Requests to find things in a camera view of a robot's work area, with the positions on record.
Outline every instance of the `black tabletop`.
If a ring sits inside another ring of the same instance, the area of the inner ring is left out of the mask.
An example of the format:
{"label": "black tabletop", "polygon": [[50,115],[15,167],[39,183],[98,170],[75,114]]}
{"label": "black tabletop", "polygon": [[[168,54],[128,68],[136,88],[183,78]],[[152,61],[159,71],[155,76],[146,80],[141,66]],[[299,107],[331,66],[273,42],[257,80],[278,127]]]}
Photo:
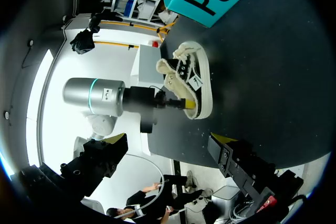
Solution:
{"label": "black tabletop", "polygon": [[150,151],[216,167],[206,149],[210,132],[249,141],[277,167],[331,151],[335,52],[322,7],[314,0],[240,0],[212,28],[180,17],[161,46],[162,57],[172,58],[184,41],[200,43],[209,59],[214,108],[204,120],[175,109],[156,111]]}

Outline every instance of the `sneaker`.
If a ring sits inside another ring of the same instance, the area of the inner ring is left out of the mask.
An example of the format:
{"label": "sneaker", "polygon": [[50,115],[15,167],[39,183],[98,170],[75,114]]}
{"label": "sneaker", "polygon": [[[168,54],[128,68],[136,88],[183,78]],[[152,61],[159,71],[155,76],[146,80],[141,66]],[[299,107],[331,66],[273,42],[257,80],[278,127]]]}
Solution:
{"label": "sneaker", "polygon": [[187,182],[185,183],[184,187],[188,188],[188,187],[193,187],[193,186],[195,186],[195,181],[194,181],[191,170],[189,170],[187,172]]}
{"label": "sneaker", "polygon": [[194,42],[182,43],[173,52],[173,59],[160,59],[156,70],[165,74],[164,86],[179,99],[194,101],[194,109],[184,110],[189,119],[210,116],[213,99],[209,62],[203,47]]}
{"label": "sneaker", "polygon": [[210,197],[212,194],[214,193],[214,191],[212,191],[211,189],[205,189],[201,196],[204,198]]}
{"label": "sneaker", "polygon": [[196,192],[196,188],[194,188],[194,187],[189,187],[188,190],[187,190],[188,194],[192,194],[194,192]]}

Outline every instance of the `shoe tag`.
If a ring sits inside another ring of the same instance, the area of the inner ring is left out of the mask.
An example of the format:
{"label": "shoe tag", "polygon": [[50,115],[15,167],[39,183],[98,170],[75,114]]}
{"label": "shoe tag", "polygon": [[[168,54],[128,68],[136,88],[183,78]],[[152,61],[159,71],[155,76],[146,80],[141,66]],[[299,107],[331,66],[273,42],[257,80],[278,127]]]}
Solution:
{"label": "shoe tag", "polygon": [[196,74],[189,79],[188,83],[195,91],[197,91],[203,85],[203,81]]}

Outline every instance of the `white floor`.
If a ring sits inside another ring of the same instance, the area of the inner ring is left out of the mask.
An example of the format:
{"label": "white floor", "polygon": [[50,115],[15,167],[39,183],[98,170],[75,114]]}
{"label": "white floor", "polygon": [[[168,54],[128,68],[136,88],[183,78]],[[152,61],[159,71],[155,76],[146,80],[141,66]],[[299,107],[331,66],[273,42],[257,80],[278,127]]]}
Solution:
{"label": "white floor", "polygon": [[[305,165],[295,166],[289,168],[292,172],[296,173],[297,176],[303,178],[304,184],[299,190],[299,194],[307,195],[312,192],[314,187],[317,185],[320,177],[323,174],[323,169],[328,161],[329,154],[309,162]],[[212,189],[214,192],[225,185],[236,186],[231,178],[224,178],[219,169],[208,168],[204,166],[192,165],[187,163],[180,163],[181,165],[181,175],[186,175],[188,170],[191,170],[193,176],[197,180],[198,189]],[[279,172],[283,173],[287,169],[280,169]],[[202,209],[205,207],[206,203],[204,200],[198,200],[197,204],[189,203],[186,205],[186,218],[187,224],[204,224],[204,218],[202,215]],[[294,211],[300,206],[296,204],[289,214],[294,213]]]}

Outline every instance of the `white fleece lining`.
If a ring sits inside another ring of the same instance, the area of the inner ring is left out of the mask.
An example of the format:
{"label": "white fleece lining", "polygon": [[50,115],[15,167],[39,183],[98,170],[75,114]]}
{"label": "white fleece lining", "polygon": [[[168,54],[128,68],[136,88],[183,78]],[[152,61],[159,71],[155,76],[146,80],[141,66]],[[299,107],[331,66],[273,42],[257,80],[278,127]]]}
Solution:
{"label": "white fleece lining", "polygon": [[[163,69],[162,69],[163,65],[166,66],[168,68],[168,70],[170,70],[170,71],[163,71]],[[198,112],[198,99],[197,99],[197,96],[196,96],[195,92],[192,91],[192,89],[189,87],[189,85],[186,84],[186,82],[180,77],[179,73],[177,71],[175,71],[173,68],[171,68],[171,66],[168,64],[166,59],[161,59],[156,63],[156,70],[159,73],[166,74],[166,77],[164,78],[164,86],[167,89],[169,89],[170,91],[172,91],[176,95],[177,98],[186,99],[186,97],[181,97],[180,95],[175,93],[174,89],[171,88],[171,85],[169,84],[169,81],[174,82],[174,79],[172,79],[172,80],[169,79],[169,77],[170,77],[169,73],[174,73],[175,77],[178,79],[179,83],[181,83],[187,89],[189,94],[191,94],[191,96],[194,99],[194,102],[196,103],[196,107],[193,110],[184,110],[184,113],[187,115],[187,117],[189,119],[195,119],[195,117],[197,116],[197,112]]]}
{"label": "white fleece lining", "polygon": [[[184,110],[185,114],[187,115],[187,117],[189,119],[204,119],[204,118],[207,118],[211,114],[212,109],[213,109],[213,99],[212,99],[212,89],[211,89],[211,82],[210,82],[210,75],[209,75],[209,62],[208,62],[206,52],[200,44],[198,44],[194,41],[184,42],[179,46],[179,49],[180,49],[180,47],[185,49],[185,51],[182,52],[181,54],[185,54],[186,52],[190,52],[189,55],[192,55],[191,53],[195,52],[196,55],[197,55],[197,58],[198,58],[201,80],[203,82],[203,85],[201,87],[202,107],[201,107],[201,111],[200,111],[200,114],[198,115],[198,117],[196,117],[197,112],[198,112],[198,99],[197,99],[197,96],[195,94],[195,91],[193,91],[192,88],[186,83],[186,81],[184,81],[180,77],[179,73],[176,70],[174,70],[173,68],[170,67],[170,65],[168,64],[168,62],[165,59],[161,59],[157,62],[156,69],[159,73],[167,75],[165,80],[164,80],[164,85],[165,85],[166,88],[168,88],[170,91],[172,91],[179,99],[182,99],[182,98],[186,99],[186,97],[181,97],[180,95],[178,95],[174,92],[174,86],[169,84],[169,81],[172,81],[172,83],[175,83],[175,87],[176,87],[175,91],[177,91],[177,89],[179,88],[178,87],[179,85],[174,79],[169,79],[168,80],[169,73],[174,73],[176,78],[178,79],[178,81],[183,84],[183,86],[186,88],[186,91],[189,94],[191,94],[191,96],[194,98],[194,101],[196,103],[195,109],[194,110]],[[174,55],[175,59],[176,58],[178,59],[179,57],[176,55],[176,51],[174,52],[173,55]],[[188,74],[187,75],[187,81],[190,78],[192,69],[194,69],[194,72],[196,74],[195,60],[194,60],[193,55],[190,56],[190,60],[191,60],[191,63],[190,63],[188,73],[187,73]],[[179,68],[180,64],[181,64],[181,60],[179,60],[179,62],[177,64],[177,69]]]}

